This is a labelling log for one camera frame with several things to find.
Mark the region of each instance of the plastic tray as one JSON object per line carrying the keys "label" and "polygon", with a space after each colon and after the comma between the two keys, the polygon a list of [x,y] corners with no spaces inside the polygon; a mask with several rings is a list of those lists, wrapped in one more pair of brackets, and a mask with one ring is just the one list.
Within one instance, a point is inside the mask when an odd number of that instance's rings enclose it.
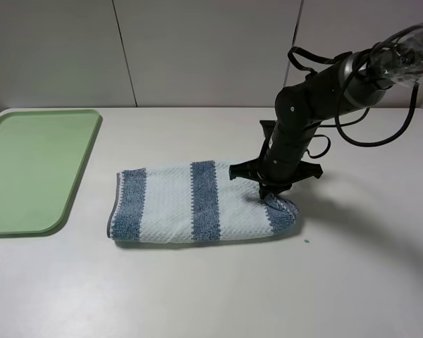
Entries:
{"label": "plastic tray", "polygon": [[46,232],[63,220],[101,120],[92,110],[0,117],[0,234]]}

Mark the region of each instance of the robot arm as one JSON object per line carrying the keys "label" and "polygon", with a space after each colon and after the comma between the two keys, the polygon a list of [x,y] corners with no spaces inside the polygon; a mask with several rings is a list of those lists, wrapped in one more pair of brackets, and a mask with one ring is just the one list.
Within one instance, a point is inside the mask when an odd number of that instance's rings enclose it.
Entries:
{"label": "robot arm", "polygon": [[[293,54],[331,66],[317,73],[300,65]],[[257,181],[262,198],[269,192],[278,194],[288,190],[292,183],[305,178],[322,175],[319,164],[301,159],[313,137],[325,137],[316,135],[324,120],[335,118],[335,127],[341,136],[357,146],[380,146],[404,133],[415,110],[417,81],[423,76],[423,23],[354,54],[348,52],[327,59],[293,47],[288,57],[296,68],[309,71],[306,80],[284,87],[278,93],[275,102],[277,121],[260,121],[265,142],[259,158],[229,168],[231,180],[243,177]],[[397,82],[413,85],[410,113],[404,126],[380,142],[357,142],[349,138],[341,128],[344,125],[340,124],[339,117],[377,104],[386,90]]]}

